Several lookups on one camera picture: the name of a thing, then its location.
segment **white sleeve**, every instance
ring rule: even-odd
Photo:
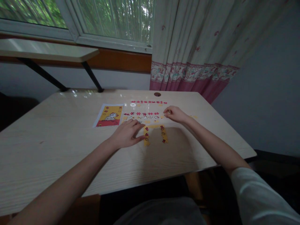
[[[300,224],[300,215],[253,170],[237,168],[231,181],[243,225]]]

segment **forearm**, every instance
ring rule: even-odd
[[[193,118],[187,118],[185,124],[193,130],[203,147],[229,175],[238,167],[251,169],[248,163],[235,150]]]
[[[10,224],[56,224],[116,149],[105,141],[25,207]]]

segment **floral curtain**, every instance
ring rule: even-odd
[[[212,103],[293,3],[157,1],[150,90],[199,92]]]

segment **desk surface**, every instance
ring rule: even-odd
[[[39,193],[87,156],[115,130],[92,128],[103,103],[133,100],[164,101],[176,105],[223,139],[243,158],[256,155],[242,137],[197,92],[70,89],[57,92],[0,133],[0,216],[22,210]],[[167,105],[156,104],[162,113]],[[197,139],[181,124],[160,121],[168,143],[143,142],[114,154],[84,196],[105,194],[152,181],[216,166]]]
[[[22,39],[0,39],[0,56],[81,63],[99,54],[96,48]]]

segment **white wall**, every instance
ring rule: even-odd
[[[66,87],[96,88],[84,68],[42,66]],[[93,69],[103,88],[149,90],[150,74]],[[43,101],[58,88],[23,64],[0,63],[0,92]]]
[[[300,6],[213,102],[254,148],[300,157]]]

